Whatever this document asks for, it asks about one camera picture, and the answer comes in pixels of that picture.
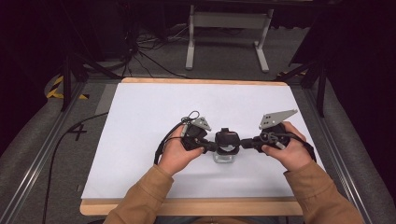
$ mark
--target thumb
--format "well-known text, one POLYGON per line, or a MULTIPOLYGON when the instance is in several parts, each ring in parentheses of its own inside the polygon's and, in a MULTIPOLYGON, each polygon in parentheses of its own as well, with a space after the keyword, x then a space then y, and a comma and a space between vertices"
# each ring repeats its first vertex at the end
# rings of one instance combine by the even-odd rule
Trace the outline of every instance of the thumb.
POLYGON ((274 157, 275 159, 278 158, 279 155, 278 153, 281 153, 279 149, 267 145, 262 146, 262 151, 265 152, 265 154, 267 154, 268 156, 274 157))
POLYGON ((189 157, 193 160, 199 156, 201 156, 201 154, 204 152, 204 148, 203 147, 198 147, 196 149, 193 149, 191 151, 188 151, 189 153, 189 157))

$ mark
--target person's left hand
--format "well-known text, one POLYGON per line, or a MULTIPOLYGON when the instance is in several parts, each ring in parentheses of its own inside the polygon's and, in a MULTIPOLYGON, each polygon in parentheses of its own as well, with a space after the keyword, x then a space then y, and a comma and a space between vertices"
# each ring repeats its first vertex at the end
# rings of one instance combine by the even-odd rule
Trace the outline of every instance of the person's left hand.
POLYGON ((163 155, 158 163, 158 166, 162 168, 169 175, 183 170, 193 159, 199 157, 204 149, 198 147, 196 149, 187 151, 181 144, 181 132, 184 125, 180 125, 169 137, 169 140, 165 144, 163 155))

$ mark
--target yellow tape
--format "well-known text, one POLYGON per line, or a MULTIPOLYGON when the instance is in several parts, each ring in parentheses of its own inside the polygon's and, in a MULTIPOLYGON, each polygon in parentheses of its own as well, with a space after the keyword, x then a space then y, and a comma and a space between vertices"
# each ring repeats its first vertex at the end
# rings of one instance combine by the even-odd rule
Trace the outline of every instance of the yellow tape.
MULTIPOLYGON (((58 78, 56 78, 55 82, 53 83, 52 87, 49 90, 49 93, 47 94, 47 98, 58 98, 58 99, 63 99, 64 95, 62 93, 56 93, 58 90, 58 87, 61 85, 62 81, 64 80, 64 76, 59 75, 58 78)), ((90 99, 89 94, 81 94, 78 99, 80 100, 88 100, 90 99)))

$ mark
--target white tabletop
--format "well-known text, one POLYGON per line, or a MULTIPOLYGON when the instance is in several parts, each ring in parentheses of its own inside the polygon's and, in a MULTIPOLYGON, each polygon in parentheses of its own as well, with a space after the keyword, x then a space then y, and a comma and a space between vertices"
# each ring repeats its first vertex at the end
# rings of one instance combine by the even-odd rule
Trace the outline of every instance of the white tabletop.
MULTIPOLYGON (((212 128, 241 139, 260 133, 262 115, 298 109, 289 86, 121 83, 117 87, 82 199, 120 199, 153 164, 164 136, 197 110, 212 128)), ((300 112, 289 119, 315 147, 300 112)), ((317 154, 318 164, 323 167, 317 154)), ((240 149, 234 163, 218 164, 212 152, 174 176, 168 198, 289 197, 285 168, 254 149, 240 149)))

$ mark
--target tan jacket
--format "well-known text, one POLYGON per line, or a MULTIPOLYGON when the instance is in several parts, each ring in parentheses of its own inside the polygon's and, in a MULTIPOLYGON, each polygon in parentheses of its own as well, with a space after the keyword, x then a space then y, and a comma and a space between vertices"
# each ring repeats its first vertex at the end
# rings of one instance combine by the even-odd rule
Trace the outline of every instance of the tan jacket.
MULTIPOLYGON (((298 171, 286 172, 285 177, 303 209, 306 224, 363 223, 358 210, 337 191, 330 177, 313 161, 298 171)), ((110 211, 105 223, 153 223, 173 181, 170 175, 154 165, 110 211)), ((211 219, 203 217, 194 223, 210 223, 211 219)), ((241 217, 214 219, 219 224, 251 223, 241 217)))

